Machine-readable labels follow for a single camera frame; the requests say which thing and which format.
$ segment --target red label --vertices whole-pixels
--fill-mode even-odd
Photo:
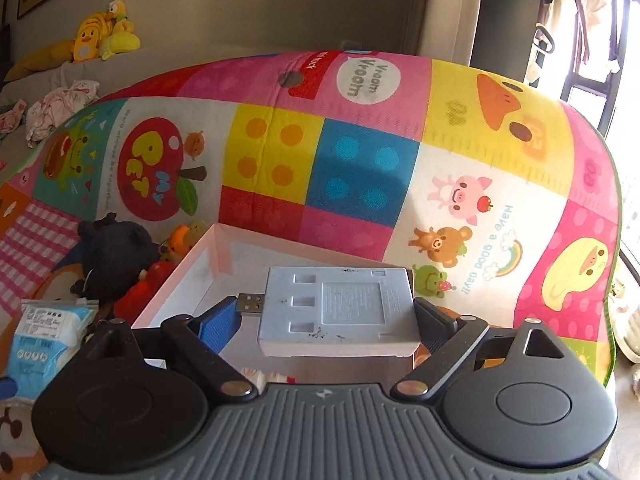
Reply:
[[[340,54],[339,50],[329,50],[315,52],[306,58],[305,62],[297,70],[302,75],[302,82],[293,88],[289,88],[289,95],[303,99],[315,99],[324,74],[329,69],[329,65]]]

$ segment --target blue panel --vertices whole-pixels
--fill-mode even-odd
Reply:
[[[395,227],[418,146],[415,140],[325,119],[306,205]]]

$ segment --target white plastic device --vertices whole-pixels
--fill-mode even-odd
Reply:
[[[266,356],[409,356],[420,343],[405,269],[271,267],[258,331]]]

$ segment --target usb connector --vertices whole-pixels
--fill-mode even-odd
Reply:
[[[264,294],[238,294],[236,311],[244,316],[261,316]]]

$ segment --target cartoon frog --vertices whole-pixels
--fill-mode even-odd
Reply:
[[[82,152],[88,142],[89,135],[78,128],[60,132],[45,156],[44,176],[65,189],[68,178],[82,175]]]
[[[419,268],[414,266],[414,283],[418,294],[427,298],[433,296],[444,298],[444,293],[447,290],[456,290],[456,287],[447,281],[447,273],[440,272],[432,265]]]

